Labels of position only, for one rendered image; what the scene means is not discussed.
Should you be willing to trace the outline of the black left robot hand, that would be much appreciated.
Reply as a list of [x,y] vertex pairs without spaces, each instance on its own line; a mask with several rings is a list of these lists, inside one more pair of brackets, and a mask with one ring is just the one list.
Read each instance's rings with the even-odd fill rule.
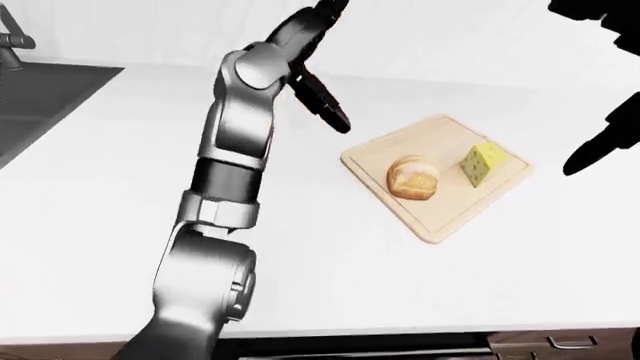
[[315,53],[326,32],[337,23],[348,3],[349,0],[320,0],[308,12],[303,29],[309,29],[313,37],[306,41],[301,54],[292,63],[293,77],[288,81],[301,104],[341,134],[351,130],[350,120],[340,107],[339,101],[324,83],[306,68],[305,62]]

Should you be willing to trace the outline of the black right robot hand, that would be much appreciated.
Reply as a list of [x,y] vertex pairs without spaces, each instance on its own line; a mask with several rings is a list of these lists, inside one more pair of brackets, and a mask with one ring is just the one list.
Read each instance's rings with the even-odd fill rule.
[[[640,57],[640,0],[549,0],[548,11],[574,21],[592,20],[618,37],[613,44]],[[565,176],[579,173],[618,149],[640,143],[640,90],[605,117],[606,127],[565,161]]]

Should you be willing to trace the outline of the yellow holed cheese wedge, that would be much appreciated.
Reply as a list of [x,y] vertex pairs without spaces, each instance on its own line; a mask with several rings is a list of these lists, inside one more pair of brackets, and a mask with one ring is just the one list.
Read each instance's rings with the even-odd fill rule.
[[495,143],[471,146],[459,166],[471,185],[477,188],[509,159],[508,153]]

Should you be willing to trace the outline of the round crusty bread loaf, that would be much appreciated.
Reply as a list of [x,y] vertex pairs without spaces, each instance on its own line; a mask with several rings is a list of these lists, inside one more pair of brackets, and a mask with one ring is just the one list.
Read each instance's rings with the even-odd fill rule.
[[390,194],[405,200],[429,200],[438,190],[439,179],[439,171],[421,155],[397,158],[386,173]]

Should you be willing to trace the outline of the light wooden cutting board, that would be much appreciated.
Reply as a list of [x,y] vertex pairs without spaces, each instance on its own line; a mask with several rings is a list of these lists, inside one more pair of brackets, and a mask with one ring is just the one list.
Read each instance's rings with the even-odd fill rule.
[[[491,139],[450,116],[437,114],[341,154],[341,162],[423,242],[438,244],[519,185],[532,165],[507,150],[505,163],[473,186],[460,163],[472,146]],[[429,200],[404,200],[387,188],[386,173],[403,155],[423,155],[440,173]]]

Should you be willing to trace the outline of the brown wooden cabinet drawer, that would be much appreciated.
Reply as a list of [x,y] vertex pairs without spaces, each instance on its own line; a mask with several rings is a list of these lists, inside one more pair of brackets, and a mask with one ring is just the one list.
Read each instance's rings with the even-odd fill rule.
[[[636,330],[561,329],[493,332],[487,335],[499,360],[634,360],[632,339]],[[554,350],[547,336],[592,335],[600,344],[591,350]]]

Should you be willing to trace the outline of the black under-counter appliance front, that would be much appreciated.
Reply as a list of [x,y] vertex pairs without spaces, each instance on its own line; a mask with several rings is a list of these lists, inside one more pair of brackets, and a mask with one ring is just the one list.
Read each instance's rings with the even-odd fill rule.
[[212,360],[497,360],[482,333],[223,338]]

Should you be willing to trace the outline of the grey steel sink basin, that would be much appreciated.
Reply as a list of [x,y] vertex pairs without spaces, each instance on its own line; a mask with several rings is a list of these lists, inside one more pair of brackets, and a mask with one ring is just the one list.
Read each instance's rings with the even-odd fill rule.
[[0,71],[0,169],[122,71],[37,62]]

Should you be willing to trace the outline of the dark grey kitchen faucet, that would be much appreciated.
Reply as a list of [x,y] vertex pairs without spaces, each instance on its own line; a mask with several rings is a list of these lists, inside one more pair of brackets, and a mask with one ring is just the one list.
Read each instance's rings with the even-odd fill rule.
[[0,31],[0,66],[8,71],[19,71],[22,62],[14,50],[35,50],[36,41],[23,31],[3,2],[0,2],[0,23],[6,29]]

